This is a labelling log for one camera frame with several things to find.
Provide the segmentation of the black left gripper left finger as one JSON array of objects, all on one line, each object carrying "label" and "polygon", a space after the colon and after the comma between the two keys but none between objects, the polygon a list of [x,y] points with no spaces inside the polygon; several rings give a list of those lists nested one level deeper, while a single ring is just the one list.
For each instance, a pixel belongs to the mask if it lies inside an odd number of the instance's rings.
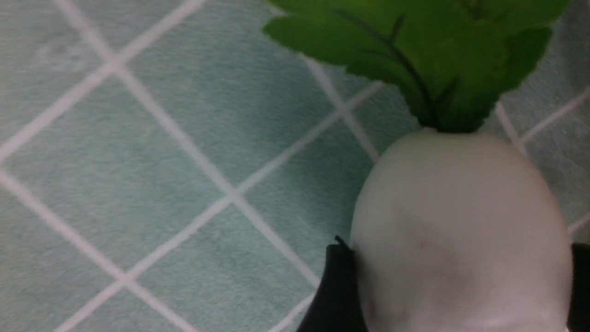
[{"label": "black left gripper left finger", "polygon": [[326,247],[322,279],[298,332],[366,332],[354,251],[335,236]]}]

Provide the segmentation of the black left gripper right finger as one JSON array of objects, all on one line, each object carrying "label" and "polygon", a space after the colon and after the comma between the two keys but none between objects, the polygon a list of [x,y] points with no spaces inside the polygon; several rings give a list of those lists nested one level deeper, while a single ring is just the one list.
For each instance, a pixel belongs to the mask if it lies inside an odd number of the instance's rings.
[{"label": "black left gripper right finger", "polygon": [[567,319],[570,332],[590,330],[590,245],[573,243],[573,286]]}]

